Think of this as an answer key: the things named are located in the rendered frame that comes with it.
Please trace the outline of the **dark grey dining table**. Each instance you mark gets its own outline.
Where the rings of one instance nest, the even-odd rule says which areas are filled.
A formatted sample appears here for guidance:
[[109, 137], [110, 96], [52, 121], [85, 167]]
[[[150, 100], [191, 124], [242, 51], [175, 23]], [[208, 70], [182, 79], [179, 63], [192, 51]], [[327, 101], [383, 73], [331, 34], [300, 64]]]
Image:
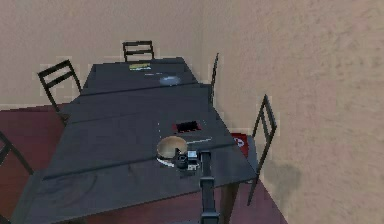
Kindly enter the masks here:
[[[130, 64], [151, 70], [131, 71]], [[12, 224], [55, 224], [89, 215], [201, 192], [200, 173], [182, 178], [160, 164], [165, 137], [188, 150], [209, 150], [214, 188], [255, 178], [250, 163], [180, 58], [93, 65], [47, 169], [35, 173], [19, 199]]]

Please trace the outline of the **tan bowl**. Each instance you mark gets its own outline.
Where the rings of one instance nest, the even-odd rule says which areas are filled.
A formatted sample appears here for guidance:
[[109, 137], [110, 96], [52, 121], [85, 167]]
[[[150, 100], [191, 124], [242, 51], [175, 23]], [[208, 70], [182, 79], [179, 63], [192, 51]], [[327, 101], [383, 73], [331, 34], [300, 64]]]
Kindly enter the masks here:
[[185, 154], [187, 149], [187, 143], [183, 138], [178, 136], [168, 136], [158, 143], [157, 155], [160, 158], [172, 159], [176, 155], [176, 150], [179, 150], [181, 154]]

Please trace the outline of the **black slatted chair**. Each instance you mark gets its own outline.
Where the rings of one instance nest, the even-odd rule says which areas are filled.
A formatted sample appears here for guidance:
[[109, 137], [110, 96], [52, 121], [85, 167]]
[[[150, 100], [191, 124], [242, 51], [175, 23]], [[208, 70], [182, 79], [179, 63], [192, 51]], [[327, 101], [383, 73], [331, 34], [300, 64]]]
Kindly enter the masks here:
[[129, 56], [148, 54], [155, 58], [153, 42], [151, 40], [125, 41], [122, 43], [124, 60], [128, 62]]
[[210, 90], [209, 100], [212, 105], [214, 101], [214, 90], [215, 90], [215, 83], [216, 83], [216, 76], [217, 76], [218, 61], [219, 61], [219, 53], [216, 53], [215, 60], [213, 63], [213, 68], [212, 68], [212, 76], [211, 76], [210, 89], [209, 89]]
[[[48, 77], [49, 75], [52, 75], [55, 72], [58, 72], [61, 69], [64, 69], [64, 68], [68, 68], [68, 71], [65, 72], [64, 74], [56, 77], [55, 79], [53, 79], [51, 81], [46, 80], [46, 77]], [[66, 59], [66, 60], [64, 60], [64, 61], [62, 61], [62, 62], [60, 62], [60, 63], [58, 63], [52, 67], [49, 67], [49, 68], [47, 68], [41, 72], [38, 72], [37, 76], [38, 76], [38, 78], [42, 84], [42, 87], [43, 87], [43, 89], [47, 95], [47, 98], [49, 99], [50, 103], [52, 104], [53, 108], [55, 109], [56, 114], [60, 118], [63, 125], [66, 125], [67, 120], [69, 119], [69, 116], [63, 115], [61, 113], [60, 107], [58, 106], [58, 104], [56, 103], [56, 101], [53, 97], [53, 94], [51, 92], [51, 88], [53, 88], [54, 86], [56, 86], [56, 85], [60, 84], [61, 82], [69, 79], [70, 77], [72, 77], [76, 83], [76, 86], [78, 88], [78, 92], [79, 93], [82, 92], [80, 80], [79, 80], [79, 78], [78, 78], [78, 76], [74, 70], [74, 67], [73, 67], [71, 61], [69, 59]]]
[[21, 152], [13, 145], [13, 143], [0, 131], [0, 142], [3, 143], [3, 146], [0, 148], [0, 166], [4, 163], [9, 153], [13, 153], [24, 169], [28, 172], [29, 175], [34, 174], [34, 170], [26, 161]]
[[[262, 124], [262, 130], [265, 138], [265, 145], [263, 147], [263, 151], [260, 158], [257, 158], [257, 144], [256, 144], [255, 137], [258, 131], [259, 124]], [[250, 206], [252, 203], [254, 192], [260, 179], [261, 170], [264, 165], [265, 159], [268, 155], [276, 129], [277, 129], [277, 122], [271, 107], [269, 97], [267, 94], [265, 94], [254, 123], [252, 134], [247, 136], [247, 140], [249, 144], [247, 160], [256, 173], [256, 177], [250, 180], [251, 187], [250, 187], [250, 191], [247, 199], [248, 206]]]

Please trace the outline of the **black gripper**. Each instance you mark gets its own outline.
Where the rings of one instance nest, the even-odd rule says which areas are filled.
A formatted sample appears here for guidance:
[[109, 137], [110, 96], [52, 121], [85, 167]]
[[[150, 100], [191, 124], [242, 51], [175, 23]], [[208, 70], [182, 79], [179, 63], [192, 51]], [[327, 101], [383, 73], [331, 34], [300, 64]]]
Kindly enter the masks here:
[[185, 153], [182, 153], [180, 149], [175, 149], [175, 156], [173, 158], [173, 163], [169, 161], [162, 160], [160, 158], [156, 159], [160, 164], [168, 167], [177, 167], [178, 169], [187, 169], [188, 168], [188, 156]]

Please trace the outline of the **yellow green book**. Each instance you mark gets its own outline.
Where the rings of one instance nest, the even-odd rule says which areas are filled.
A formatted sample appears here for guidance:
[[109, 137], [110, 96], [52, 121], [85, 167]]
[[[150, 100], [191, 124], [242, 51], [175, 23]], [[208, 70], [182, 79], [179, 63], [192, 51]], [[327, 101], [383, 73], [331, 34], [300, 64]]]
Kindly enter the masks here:
[[151, 70], [150, 63], [130, 64], [129, 69], [131, 71]]

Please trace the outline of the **red box with white mark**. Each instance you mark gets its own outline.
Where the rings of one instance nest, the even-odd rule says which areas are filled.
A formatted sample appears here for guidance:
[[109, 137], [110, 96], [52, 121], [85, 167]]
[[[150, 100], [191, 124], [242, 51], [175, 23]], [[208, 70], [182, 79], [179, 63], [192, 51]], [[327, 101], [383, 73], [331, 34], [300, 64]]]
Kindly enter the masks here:
[[232, 137], [234, 138], [243, 155], [247, 157], [249, 152], [247, 135], [242, 133], [232, 133]]

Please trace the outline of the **silver knife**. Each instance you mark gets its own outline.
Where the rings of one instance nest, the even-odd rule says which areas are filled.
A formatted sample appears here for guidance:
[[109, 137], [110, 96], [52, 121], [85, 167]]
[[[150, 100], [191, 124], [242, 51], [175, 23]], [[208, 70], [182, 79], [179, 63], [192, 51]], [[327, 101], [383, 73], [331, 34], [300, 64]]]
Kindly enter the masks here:
[[202, 142], [209, 142], [211, 140], [212, 140], [212, 137], [211, 138], [205, 138], [205, 139], [189, 140], [189, 141], [186, 141], [186, 144], [187, 145], [197, 144], [197, 143], [202, 143]]

